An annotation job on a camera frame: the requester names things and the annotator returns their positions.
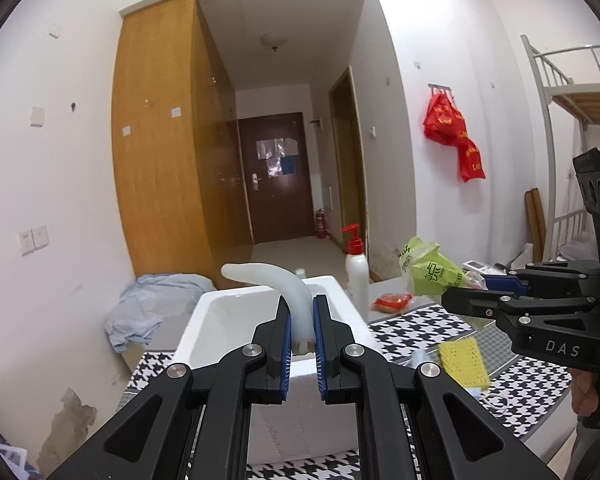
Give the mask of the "white pump lotion bottle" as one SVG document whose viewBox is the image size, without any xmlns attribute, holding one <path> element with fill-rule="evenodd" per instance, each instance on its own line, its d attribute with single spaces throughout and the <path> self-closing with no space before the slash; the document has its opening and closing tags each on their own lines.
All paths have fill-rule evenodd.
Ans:
<svg viewBox="0 0 600 480">
<path fill-rule="evenodd" d="M 348 291 L 355 309 L 365 323 L 370 312 L 370 267 L 365 255 L 365 246 L 361 237 L 361 228 L 357 223 L 342 229 L 346 238 L 346 271 Z"/>
</svg>

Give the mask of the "wall socket pair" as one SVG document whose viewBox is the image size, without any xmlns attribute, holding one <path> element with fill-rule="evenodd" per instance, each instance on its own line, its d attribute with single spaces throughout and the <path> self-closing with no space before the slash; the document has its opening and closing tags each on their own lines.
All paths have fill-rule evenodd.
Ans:
<svg viewBox="0 0 600 480">
<path fill-rule="evenodd" d="M 20 254 L 23 256 L 45 248 L 50 244 L 47 226 L 38 226 L 30 230 L 20 231 L 18 233 L 18 243 Z"/>
</svg>

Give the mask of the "red hanging bags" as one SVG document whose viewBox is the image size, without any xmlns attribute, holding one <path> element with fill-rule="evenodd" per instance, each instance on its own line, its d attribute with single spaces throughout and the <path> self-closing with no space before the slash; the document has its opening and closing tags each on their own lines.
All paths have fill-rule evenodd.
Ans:
<svg viewBox="0 0 600 480">
<path fill-rule="evenodd" d="M 478 145 L 469 137 L 466 120 L 448 90 L 430 89 L 422 128 L 427 139 L 456 149 L 463 182 L 486 178 Z"/>
</svg>

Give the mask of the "red fire extinguisher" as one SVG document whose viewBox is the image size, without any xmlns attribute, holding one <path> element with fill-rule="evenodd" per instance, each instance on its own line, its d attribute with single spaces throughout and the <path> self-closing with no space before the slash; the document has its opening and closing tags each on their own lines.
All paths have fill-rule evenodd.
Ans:
<svg viewBox="0 0 600 480">
<path fill-rule="evenodd" d="M 318 238 L 328 237 L 328 229 L 326 226 L 326 214 L 323 209 L 315 211 L 315 229 Z"/>
</svg>

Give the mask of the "light blue cloth pile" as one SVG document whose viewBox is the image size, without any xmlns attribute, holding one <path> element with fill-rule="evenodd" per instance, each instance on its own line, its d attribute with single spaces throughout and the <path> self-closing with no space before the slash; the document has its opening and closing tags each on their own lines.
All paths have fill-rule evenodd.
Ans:
<svg viewBox="0 0 600 480">
<path fill-rule="evenodd" d="M 199 274 L 145 274 L 132 283 L 111 310 L 105 330 L 111 347 L 123 353 L 133 344 L 150 347 L 159 330 L 180 333 L 207 292 L 216 292 L 210 278 Z"/>
</svg>

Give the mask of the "blue face mask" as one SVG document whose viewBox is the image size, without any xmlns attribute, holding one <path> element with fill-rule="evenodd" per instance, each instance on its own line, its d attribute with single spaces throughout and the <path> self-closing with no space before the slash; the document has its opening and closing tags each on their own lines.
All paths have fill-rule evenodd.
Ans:
<svg viewBox="0 0 600 480">
<path fill-rule="evenodd" d="M 440 367 L 442 370 L 444 370 L 444 368 L 441 365 L 440 359 L 439 359 L 439 353 L 438 352 L 426 352 L 425 350 L 416 350 L 412 353 L 412 356 L 406 361 L 406 366 L 409 368 L 416 368 L 419 365 L 425 364 L 425 363 L 434 363 L 437 364 L 438 367 Z M 489 389 L 492 387 L 492 380 L 490 377 L 490 387 L 487 388 L 486 390 L 480 390 L 478 388 L 464 388 L 468 393 L 470 393 L 474 398 L 479 399 L 480 396 L 483 395 L 483 393 L 487 393 L 489 391 Z"/>
</svg>

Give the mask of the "ceiling lamp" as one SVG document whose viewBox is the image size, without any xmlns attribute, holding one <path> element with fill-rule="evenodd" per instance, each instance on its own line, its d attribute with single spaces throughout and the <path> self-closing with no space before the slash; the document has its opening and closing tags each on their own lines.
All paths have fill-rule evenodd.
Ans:
<svg viewBox="0 0 600 480">
<path fill-rule="evenodd" d="M 281 46 L 288 42 L 288 37 L 277 32 L 267 32 L 260 38 L 260 43 L 263 47 L 276 52 Z"/>
</svg>

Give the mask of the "dark brown door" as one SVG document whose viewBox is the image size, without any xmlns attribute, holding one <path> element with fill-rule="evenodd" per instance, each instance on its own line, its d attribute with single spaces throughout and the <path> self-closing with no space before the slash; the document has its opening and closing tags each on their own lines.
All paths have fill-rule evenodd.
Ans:
<svg viewBox="0 0 600 480">
<path fill-rule="evenodd" d="M 314 234 L 306 136 L 300 112 L 238 122 L 253 241 Z"/>
</svg>

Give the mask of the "metal bunk bed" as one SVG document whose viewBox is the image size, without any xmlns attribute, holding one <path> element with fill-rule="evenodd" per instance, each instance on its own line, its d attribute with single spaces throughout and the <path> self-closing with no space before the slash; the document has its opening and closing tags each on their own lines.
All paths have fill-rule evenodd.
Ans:
<svg viewBox="0 0 600 480">
<path fill-rule="evenodd" d="M 528 36 L 520 40 L 540 103 L 547 156 L 541 256 L 565 260 L 566 246 L 590 246 L 593 237 L 571 159 L 588 149 L 588 130 L 600 128 L 600 42 L 542 51 Z"/>
</svg>

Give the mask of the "green plastic bag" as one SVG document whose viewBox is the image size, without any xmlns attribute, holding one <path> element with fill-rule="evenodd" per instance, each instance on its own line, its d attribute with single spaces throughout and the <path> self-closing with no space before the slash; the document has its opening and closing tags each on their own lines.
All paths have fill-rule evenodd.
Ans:
<svg viewBox="0 0 600 480">
<path fill-rule="evenodd" d="M 414 296 L 439 302 L 450 288 L 486 290 L 486 280 L 475 271 L 464 271 L 440 252 L 440 245 L 413 236 L 399 256 L 406 288 Z"/>
</svg>

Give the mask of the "yellow foam net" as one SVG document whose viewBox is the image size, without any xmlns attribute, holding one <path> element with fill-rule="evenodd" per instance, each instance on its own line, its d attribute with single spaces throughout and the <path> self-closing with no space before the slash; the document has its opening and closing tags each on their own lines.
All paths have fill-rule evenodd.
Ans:
<svg viewBox="0 0 600 480">
<path fill-rule="evenodd" d="M 475 337 L 440 342 L 438 353 L 446 374 L 462 387 L 480 390 L 490 387 L 490 377 Z"/>
</svg>

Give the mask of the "wooden wardrobe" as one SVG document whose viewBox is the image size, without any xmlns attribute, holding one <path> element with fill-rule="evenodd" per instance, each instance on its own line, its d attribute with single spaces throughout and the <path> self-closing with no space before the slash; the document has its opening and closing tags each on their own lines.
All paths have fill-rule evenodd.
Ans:
<svg viewBox="0 0 600 480">
<path fill-rule="evenodd" d="M 127 15 L 111 102 L 122 229 L 136 275 L 201 274 L 251 256 L 235 91 L 198 0 Z"/>
</svg>

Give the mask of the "red snack packet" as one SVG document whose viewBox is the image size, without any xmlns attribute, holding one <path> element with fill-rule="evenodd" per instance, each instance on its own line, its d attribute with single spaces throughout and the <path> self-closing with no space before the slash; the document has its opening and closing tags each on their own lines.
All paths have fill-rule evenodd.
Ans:
<svg viewBox="0 0 600 480">
<path fill-rule="evenodd" d="M 406 312 L 413 301 L 408 292 L 386 292 L 378 296 L 372 304 L 372 310 L 385 314 L 401 314 Z"/>
</svg>

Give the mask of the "houndstooth table mat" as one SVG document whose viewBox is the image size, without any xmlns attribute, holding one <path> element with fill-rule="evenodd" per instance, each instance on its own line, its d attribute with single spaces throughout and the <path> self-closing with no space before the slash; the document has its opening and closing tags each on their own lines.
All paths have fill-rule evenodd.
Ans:
<svg viewBox="0 0 600 480">
<path fill-rule="evenodd" d="M 220 297 L 204 312 L 185 354 L 192 367 L 218 362 L 254 329 L 270 320 L 278 296 Z M 475 330 L 437 304 L 370 322 L 377 350 L 391 363 L 414 366 L 418 356 L 441 362 L 515 437 L 542 437 L 538 452 L 550 455 L 574 427 L 558 415 L 569 374 L 563 368 L 515 356 L 494 324 Z M 313 356 L 294 359 L 287 402 L 260 406 L 251 415 L 247 476 L 250 479 L 356 479 L 360 475 L 353 410 L 329 408 L 317 393 Z"/>
</svg>

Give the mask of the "white remote control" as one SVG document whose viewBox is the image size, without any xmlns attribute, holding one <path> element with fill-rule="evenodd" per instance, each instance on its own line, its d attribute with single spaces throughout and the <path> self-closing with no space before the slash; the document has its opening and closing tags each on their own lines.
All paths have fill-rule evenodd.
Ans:
<svg viewBox="0 0 600 480">
<path fill-rule="evenodd" d="M 463 270 L 466 272 L 476 272 L 479 274 L 490 274 L 491 267 L 488 264 L 476 261 L 468 260 L 463 263 Z"/>
</svg>

